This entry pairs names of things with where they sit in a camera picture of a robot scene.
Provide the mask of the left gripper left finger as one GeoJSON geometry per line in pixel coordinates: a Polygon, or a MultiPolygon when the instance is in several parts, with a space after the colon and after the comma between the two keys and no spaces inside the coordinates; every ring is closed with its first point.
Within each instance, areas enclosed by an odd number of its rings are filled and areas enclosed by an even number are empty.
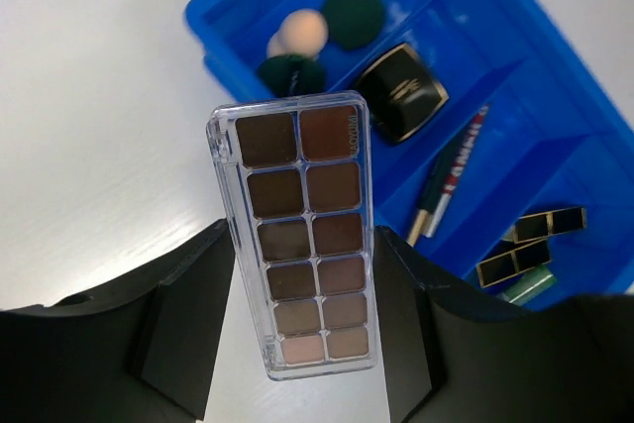
{"type": "Polygon", "coordinates": [[[221,219],[176,249],[68,296],[55,390],[74,421],[203,418],[234,269],[221,219]]]}

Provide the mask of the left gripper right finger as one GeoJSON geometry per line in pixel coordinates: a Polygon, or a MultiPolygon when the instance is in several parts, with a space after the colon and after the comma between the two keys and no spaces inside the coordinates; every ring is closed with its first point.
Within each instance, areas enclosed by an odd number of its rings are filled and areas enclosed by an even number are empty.
{"type": "Polygon", "coordinates": [[[448,381],[433,305],[470,322],[529,311],[489,296],[423,257],[391,228],[373,231],[373,280],[389,418],[410,422],[448,381]]]}

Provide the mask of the green small tube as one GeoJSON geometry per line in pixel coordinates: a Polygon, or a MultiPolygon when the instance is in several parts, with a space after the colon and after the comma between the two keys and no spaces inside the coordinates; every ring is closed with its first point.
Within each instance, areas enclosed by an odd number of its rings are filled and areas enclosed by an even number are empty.
{"type": "Polygon", "coordinates": [[[501,293],[501,298],[511,304],[522,306],[548,290],[557,282],[546,265],[526,272],[523,277],[501,293]]]}

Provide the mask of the green gold mascara pen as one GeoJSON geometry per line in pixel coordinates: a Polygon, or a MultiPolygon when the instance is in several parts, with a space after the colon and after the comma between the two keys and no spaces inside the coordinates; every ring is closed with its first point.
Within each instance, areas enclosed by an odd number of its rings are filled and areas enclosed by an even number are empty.
{"type": "Polygon", "coordinates": [[[406,242],[414,247],[421,235],[423,226],[429,214],[433,211],[438,200],[439,190],[442,187],[447,168],[451,166],[453,156],[460,146],[460,137],[452,138],[438,153],[424,188],[416,204],[416,215],[410,227],[406,242]]]}

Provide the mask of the clear eyeshadow palette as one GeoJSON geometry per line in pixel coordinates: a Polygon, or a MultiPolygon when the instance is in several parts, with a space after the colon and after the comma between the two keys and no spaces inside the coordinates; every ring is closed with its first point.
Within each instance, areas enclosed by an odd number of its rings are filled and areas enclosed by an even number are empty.
{"type": "Polygon", "coordinates": [[[344,91],[224,105],[207,124],[271,379],[375,364],[369,121],[344,91]]]}

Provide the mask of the black gold compact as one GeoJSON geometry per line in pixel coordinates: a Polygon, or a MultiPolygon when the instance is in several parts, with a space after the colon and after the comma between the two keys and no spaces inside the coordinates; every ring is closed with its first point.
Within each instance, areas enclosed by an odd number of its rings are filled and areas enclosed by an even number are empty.
{"type": "Polygon", "coordinates": [[[385,52],[353,82],[382,136],[400,144],[417,133],[449,100],[445,86],[407,43],[385,52]]]}

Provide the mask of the dark green powder puff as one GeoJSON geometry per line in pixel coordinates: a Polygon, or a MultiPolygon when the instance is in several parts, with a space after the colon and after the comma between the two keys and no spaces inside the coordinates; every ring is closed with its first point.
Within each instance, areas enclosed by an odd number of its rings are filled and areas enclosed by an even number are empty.
{"type": "Polygon", "coordinates": [[[386,22],[382,0],[325,0],[321,13],[329,29],[329,39],[350,52],[370,45],[386,22]]]}

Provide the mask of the peach makeup sponge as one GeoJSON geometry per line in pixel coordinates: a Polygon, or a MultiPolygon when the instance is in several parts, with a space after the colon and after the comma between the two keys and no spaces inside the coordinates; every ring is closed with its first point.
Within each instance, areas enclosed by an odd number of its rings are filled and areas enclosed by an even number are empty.
{"type": "Polygon", "coordinates": [[[299,9],[290,13],[271,36],[266,57],[300,54],[316,57],[328,42],[329,30],[324,16],[314,9],[299,9]]]}

